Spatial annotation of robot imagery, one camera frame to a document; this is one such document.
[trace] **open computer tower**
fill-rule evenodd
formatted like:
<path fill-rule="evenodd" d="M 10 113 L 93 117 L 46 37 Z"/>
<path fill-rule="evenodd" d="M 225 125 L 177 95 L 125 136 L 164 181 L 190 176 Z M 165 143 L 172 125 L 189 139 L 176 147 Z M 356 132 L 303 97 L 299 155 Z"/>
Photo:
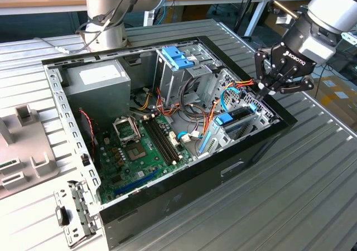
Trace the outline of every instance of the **open computer tower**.
<path fill-rule="evenodd" d="M 207 37 L 43 61 L 81 179 L 54 192 L 74 248 L 113 249 L 255 164 L 296 120 Z"/>

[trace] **motherboard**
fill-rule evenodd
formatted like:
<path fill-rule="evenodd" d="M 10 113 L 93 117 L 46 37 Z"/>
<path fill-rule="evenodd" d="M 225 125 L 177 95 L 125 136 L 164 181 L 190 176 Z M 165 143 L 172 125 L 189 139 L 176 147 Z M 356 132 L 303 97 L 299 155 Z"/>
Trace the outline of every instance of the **motherboard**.
<path fill-rule="evenodd" d="M 129 118 L 131 123 L 119 121 L 122 125 L 118 127 L 115 122 L 113 129 L 96 136 L 96 167 L 102 181 L 99 188 L 102 203 L 192 161 L 189 152 L 172 136 L 173 131 L 164 116 L 158 114 L 139 121 Z M 134 122 L 137 130 L 131 127 Z"/>

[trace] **metal table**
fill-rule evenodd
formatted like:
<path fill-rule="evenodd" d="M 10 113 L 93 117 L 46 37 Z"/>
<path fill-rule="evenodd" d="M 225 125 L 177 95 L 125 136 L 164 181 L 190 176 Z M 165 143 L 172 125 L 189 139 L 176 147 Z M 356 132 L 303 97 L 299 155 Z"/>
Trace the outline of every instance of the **metal table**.
<path fill-rule="evenodd" d="M 133 45 L 207 35 L 254 76 L 251 49 L 213 20 L 128 30 Z M 50 41 L 69 49 L 78 36 Z M 5 250 L 66 250 L 54 188 L 79 172 L 40 65 L 60 56 L 34 40 L 0 44 L 0 116 L 29 103 L 39 111 L 60 175 L 0 201 Z M 124 243 L 120 250 L 350 250 L 357 242 L 356 134 L 306 94 L 277 96 L 297 119 L 263 159 L 216 190 Z M 106 250 L 98 233 L 80 251 Z"/>

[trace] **white connector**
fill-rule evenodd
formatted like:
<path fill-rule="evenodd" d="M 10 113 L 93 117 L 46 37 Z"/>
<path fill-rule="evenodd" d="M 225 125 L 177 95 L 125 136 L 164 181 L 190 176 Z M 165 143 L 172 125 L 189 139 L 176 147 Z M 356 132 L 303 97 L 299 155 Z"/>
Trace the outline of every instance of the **white connector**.
<path fill-rule="evenodd" d="M 191 139 L 190 139 L 190 136 L 188 134 L 186 135 L 183 135 L 180 140 L 182 140 L 183 143 L 187 143 L 187 142 L 190 142 Z"/>
<path fill-rule="evenodd" d="M 194 138 L 199 138 L 200 137 L 200 132 L 195 130 L 195 131 L 192 131 L 192 133 L 190 135 L 193 136 Z"/>
<path fill-rule="evenodd" d="M 55 49 L 63 54 L 70 54 L 70 51 L 62 46 L 55 46 Z"/>

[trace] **aluminum workbench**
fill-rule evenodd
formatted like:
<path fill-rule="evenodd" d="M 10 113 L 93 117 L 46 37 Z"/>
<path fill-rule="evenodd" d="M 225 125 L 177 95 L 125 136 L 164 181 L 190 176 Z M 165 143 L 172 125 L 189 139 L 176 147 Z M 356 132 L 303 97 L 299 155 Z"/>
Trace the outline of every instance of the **aluminum workbench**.
<path fill-rule="evenodd" d="M 206 35 L 254 76 L 248 45 L 213 20 L 128 30 L 132 45 Z M 78 49 L 79 36 L 52 44 Z M 43 42 L 0 44 L 0 116 L 37 109 L 60 174 L 0 201 L 2 250 L 67 250 L 52 192 L 79 172 L 40 61 L 61 56 Z M 260 162 L 119 250 L 350 250 L 357 242 L 356 135 L 306 94 L 277 95 L 298 120 Z M 106 250 L 97 236 L 79 250 Z"/>

